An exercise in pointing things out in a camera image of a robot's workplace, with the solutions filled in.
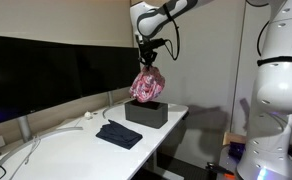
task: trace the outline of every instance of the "black box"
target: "black box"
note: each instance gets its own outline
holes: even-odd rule
[[[135,99],[125,103],[125,116],[128,121],[159,129],[168,120],[168,104]]]

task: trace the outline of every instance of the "pink plush toy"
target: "pink plush toy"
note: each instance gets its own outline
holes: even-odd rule
[[[147,102],[158,97],[164,86],[165,78],[160,74],[158,68],[144,66],[135,78],[129,93],[139,102]]]

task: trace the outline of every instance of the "wall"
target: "wall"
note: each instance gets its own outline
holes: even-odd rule
[[[159,6],[166,1],[146,1]],[[161,146],[161,151],[199,167],[218,162],[223,134],[230,129],[245,1],[215,0],[176,18],[181,52],[173,61],[166,48],[155,66],[166,78],[157,100],[187,105],[189,117]],[[171,39],[172,23],[155,38]]]
[[[0,0],[0,35],[72,44],[132,47],[129,0]],[[128,88],[113,92],[129,97]],[[106,93],[28,116],[32,132],[107,105]],[[16,121],[0,124],[6,143],[20,139]]]
[[[269,20],[270,7],[257,8],[247,4],[245,12],[232,123],[232,132],[241,135],[246,135],[253,83],[257,77],[257,60],[260,59],[256,48],[257,39],[261,29]],[[266,31],[267,27],[261,36],[260,51],[263,48]]]

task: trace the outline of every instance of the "black monitor screen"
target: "black monitor screen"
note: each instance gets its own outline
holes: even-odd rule
[[[0,122],[80,97],[73,48],[0,46]]]
[[[129,87],[140,72],[137,48],[76,46],[84,96]]]

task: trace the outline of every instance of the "table leg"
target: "table leg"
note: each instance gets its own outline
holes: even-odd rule
[[[152,155],[152,162],[149,162],[144,168],[152,173],[162,176],[165,179],[184,180],[184,177],[179,176],[175,173],[172,173],[168,170],[162,169],[157,166],[157,152],[156,151]]]

